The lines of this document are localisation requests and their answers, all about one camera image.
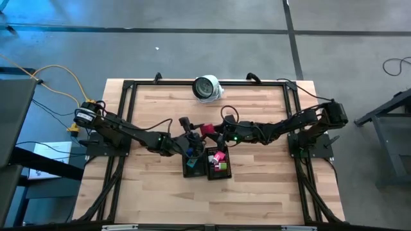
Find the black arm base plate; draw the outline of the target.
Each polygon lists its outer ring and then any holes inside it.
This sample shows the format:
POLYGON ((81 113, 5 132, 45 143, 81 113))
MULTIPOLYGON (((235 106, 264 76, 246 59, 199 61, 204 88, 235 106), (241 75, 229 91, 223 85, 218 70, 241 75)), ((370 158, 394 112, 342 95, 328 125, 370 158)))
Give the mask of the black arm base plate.
POLYGON ((289 133, 287 136, 290 156, 292 158, 332 158, 334 157, 332 143, 333 141, 327 133, 323 133, 313 144, 301 146, 298 136, 295 133, 289 133))
POLYGON ((130 152, 131 139, 123 138, 118 146, 106 141, 100 134, 92 133, 88 140, 82 141, 86 146, 86 155, 103 157, 127 157, 130 152))

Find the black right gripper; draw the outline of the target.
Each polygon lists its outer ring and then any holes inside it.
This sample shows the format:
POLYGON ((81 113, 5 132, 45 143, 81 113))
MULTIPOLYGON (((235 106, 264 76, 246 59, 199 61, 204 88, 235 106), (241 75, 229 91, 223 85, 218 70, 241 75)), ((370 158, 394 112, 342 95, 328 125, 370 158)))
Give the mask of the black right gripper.
POLYGON ((241 123, 233 115, 224 116, 222 124, 214 125, 213 129, 218 133, 207 133, 205 136, 217 143, 220 151, 226 147, 227 142, 234 141, 239 144, 249 142, 254 137, 254 128, 250 125, 250 122, 243 121, 241 123))

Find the black slotted plastic basket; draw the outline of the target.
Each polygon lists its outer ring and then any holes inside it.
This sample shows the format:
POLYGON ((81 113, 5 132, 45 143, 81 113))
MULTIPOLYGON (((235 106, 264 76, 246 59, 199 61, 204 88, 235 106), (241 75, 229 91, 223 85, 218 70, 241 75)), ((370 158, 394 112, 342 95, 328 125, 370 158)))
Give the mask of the black slotted plastic basket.
POLYGON ((221 160, 220 162, 226 162, 227 163, 227 169, 220 171, 220 172, 214 172, 213 164, 212 162, 208 161, 208 156, 213 155, 217 152, 220 151, 217 147, 209 147, 206 148, 206 171, 207 171, 207 178, 208 180, 222 180, 222 179, 227 179, 232 177, 232 171, 231 171, 231 163, 230 163, 230 158, 229 158, 229 152, 226 147, 224 147, 224 150, 221 152, 225 153, 225 158, 224 160, 221 160))
POLYGON ((205 176, 206 173, 206 160, 205 157, 202 155, 199 158, 193 158, 187 156, 187 154, 182 156, 182 172, 183 172, 183 177, 184 178, 193 178, 193 177, 199 177, 199 176, 205 176), (197 162, 193 168, 188 167, 186 165, 186 162, 189 159, 197 159, 197 162))

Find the black metal stand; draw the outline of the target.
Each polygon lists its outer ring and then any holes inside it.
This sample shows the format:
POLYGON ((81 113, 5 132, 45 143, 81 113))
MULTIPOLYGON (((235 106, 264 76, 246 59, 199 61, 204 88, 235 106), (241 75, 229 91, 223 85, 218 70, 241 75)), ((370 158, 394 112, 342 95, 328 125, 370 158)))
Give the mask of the black metal stand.
POLYGON ((398 92, 394 97, 356 119, 357 127, 371 122, 376 130, 382 150, 393 170, 376 182, 376 187, 411 184, 411 167, 403 159, 411 159, 411 89, 398 92))

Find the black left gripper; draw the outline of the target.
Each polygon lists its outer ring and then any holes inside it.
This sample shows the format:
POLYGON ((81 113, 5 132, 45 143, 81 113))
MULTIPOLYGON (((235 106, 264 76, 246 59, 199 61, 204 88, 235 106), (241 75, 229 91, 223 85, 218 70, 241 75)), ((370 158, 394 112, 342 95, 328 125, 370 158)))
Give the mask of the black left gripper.
POLYGON ((194 125, 188 117, 179 118, 179 123, 184 130, 182 135, 171 138, 172 150, 181 155, 185 155, 188 148, 193 148, 193 158, 199 158, 206 152, 206 142, 195 130, 200 125, 194 125))

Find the black side desk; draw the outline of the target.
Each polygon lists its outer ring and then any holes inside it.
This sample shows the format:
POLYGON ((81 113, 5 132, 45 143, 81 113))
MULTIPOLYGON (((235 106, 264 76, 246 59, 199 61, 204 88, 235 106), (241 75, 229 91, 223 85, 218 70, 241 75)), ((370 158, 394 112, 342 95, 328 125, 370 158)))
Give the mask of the black side desk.
POLYGON ((4 226, 24 167, 81 180, 83 169, 16 146, 37 81, 0 80, 0 228, 4 226))

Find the white paper sheet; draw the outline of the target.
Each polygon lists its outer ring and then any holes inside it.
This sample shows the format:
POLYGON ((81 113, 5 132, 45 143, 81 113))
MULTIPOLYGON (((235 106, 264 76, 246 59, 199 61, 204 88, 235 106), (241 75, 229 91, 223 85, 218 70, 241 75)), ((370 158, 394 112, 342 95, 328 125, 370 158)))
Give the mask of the white paper sheet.
MULTIPOLYGON (((36 144, 33 152, 46 158, 55 159, 65 164, 69 163, 69 157, 72 147, 72 142, 42 142, 36 144)), ((43 180, 48 178, 58 178, 57 175, 52 175, 43 171, 29 169, 29 180, 43 180)))

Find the silver edge bracket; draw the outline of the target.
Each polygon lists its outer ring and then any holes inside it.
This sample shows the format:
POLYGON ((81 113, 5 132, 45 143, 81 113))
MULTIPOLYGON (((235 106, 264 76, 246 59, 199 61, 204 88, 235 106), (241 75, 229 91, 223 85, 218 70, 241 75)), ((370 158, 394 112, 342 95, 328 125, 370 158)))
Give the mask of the silver edge bracket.
POLYGON ((317 227, 311 227, 311 226, 285 225, 281 227, 281 231, 318 231, 318 230, 317 230, 317 227))
POLYGON ((136 231, 139 227, 136 224, 103 225, 101 231, 136 231))

